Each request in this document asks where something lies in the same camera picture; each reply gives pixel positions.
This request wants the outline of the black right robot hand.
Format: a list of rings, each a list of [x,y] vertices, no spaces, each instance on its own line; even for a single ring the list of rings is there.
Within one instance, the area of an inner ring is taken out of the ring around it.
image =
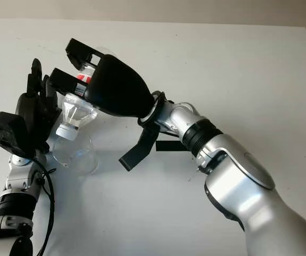
[[[66,54],[76,69],[90,66],[94,72],[87,83],[54,68],[49,84],[58,93],[71,93],[114,116],[144,118],[150,113],[154,97],[130,66],[74,38],[69,41]]]

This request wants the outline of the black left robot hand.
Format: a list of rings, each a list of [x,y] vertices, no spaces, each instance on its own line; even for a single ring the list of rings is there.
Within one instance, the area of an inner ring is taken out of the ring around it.
[[[48,80],[49,75],[42,75],[41,62],[35,58],[27,77],[27,90],[19,97],[15,111],[25,120],[31,144],[43,154],[50,150],[47,139],[61,114],[57,92]]]

